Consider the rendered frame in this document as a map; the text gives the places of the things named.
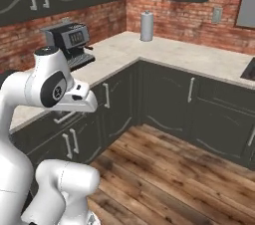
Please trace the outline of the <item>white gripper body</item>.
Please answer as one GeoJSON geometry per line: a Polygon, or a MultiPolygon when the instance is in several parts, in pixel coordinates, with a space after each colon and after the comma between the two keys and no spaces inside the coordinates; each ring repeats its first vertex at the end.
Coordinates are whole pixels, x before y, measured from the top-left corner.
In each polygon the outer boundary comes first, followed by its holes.
{"type": "Polygon", "coordinates": [[[55,105],[56,111],[93,113],[98,108],[98,102],[92,91],[86,93],[67,92],[55,105]]]}

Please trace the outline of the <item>black and silver coffee machine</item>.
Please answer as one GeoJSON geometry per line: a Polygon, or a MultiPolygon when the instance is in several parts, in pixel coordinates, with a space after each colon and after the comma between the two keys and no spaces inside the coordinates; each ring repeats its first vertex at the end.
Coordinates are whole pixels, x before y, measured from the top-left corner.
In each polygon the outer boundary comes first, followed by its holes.
{"type": "Polygon", "coordinates": [[[92,49],[87,46],[90,37],[85,24],[67,21],[42,28],[41,32],[45,33],[48,46],[56,46],[62,50],[71,71],[96,60],[93,55],[85,52],[85,49],[92,49]]]}

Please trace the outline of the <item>dark drawer front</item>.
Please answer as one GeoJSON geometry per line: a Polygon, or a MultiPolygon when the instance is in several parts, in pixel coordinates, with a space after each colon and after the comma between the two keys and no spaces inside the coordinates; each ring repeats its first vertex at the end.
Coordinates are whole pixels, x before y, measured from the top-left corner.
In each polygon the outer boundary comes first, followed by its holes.
{"type": "MultiPolygon", "coordinates": [[[[76,112],[76,114],[74,116],[72,116],[71,118],[62,122],[61,124],[56,124],[53,121],[52,125],[57,129],[57,131],[62,131],[71,125],[76,126],[79,123],[81,123],[81,124],[88,123],[93,118],[95,118],[99,112],[100,112],[100,109],[96,109],[94,112],[76,112]]],[[[70,113],[70,112],[49,112],[48,117],[51,120],[53,120],[54,118],[61,118],[62,116],[64,116],[67,113],[70,113]]]]}

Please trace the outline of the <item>white paper towel roll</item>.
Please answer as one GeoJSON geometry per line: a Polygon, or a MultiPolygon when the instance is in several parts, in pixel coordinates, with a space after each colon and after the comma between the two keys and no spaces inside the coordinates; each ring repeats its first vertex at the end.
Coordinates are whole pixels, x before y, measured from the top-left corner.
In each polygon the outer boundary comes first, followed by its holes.
{"type": "Polygon", "coordinates": [[[153,14],[145,10],[140,14],[140,39],[150,42],[153,38],[153,14]]]}

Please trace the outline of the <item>dark lower cupboard door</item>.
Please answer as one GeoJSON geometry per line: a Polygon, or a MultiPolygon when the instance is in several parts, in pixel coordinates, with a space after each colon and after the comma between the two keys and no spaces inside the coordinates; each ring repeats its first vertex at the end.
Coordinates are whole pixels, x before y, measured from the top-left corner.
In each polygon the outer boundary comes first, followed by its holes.
{"type": "Polygon", "coordinates": [[[61,159],[61,160],[72,160],[67,157],[67,147],[66,142],[62,137],[62,134],[65,133],[69,136],[71,150],[74,151],[74,144],[70,136],[70,129],[65,128],[62,131],[58,131],[50,134],[42,143],[37,145],[34,149],[28,152],[28,157],[33,164],[34,168],[37,168],[38,165],[45,159],[61,159]]]}
{"type": "Polygon", "coordinates": [[[192,94],[190,139],[201,148],[255,171],[255,91],[199,77],[192,94]]]}
{"type": "MultiPolygon", "coordinates": [[[[109,84],[110,104],[107,109],[104,104],[103,124],[105,145],[111,145],[132,124],[135,109],[135,87],[137,66],[131,65],[114,74],[104,81],[109,84]]],[[[102,84],[104,102],[106,103],[106,91],[102,84]]]]}
{"type": "Polygon", "coordinates": [[[71,126],[76,131],[80,153],[76,154],[76,161],[89,164],[102,150],[103,139],[100,117],[96,115],[86,124],[71,126]]]}
{"type": "Polygon", "coordinates": [[[143,68],[143,121],[185,139],[193,75],[168,67],[146,64],[143,68]]]}

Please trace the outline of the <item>black hob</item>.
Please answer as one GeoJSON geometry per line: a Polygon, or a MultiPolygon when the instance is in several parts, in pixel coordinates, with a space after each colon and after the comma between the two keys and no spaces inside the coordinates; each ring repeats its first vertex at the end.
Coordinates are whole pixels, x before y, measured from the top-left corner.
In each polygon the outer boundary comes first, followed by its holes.
{"type": "Polygon", "coordinates": [[[255,57],[249,62],[241,75],[242,79],[255,81],[255,57]]]}

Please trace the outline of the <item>dark framed window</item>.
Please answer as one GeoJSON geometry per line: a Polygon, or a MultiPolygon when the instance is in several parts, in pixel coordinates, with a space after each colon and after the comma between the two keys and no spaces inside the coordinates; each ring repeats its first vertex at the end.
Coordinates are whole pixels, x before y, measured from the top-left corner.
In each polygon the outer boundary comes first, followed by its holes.
{"type": "Polygon", "coordinates": [[[255,0],[240,0],[235,26],[255,29],[255,0]]]}

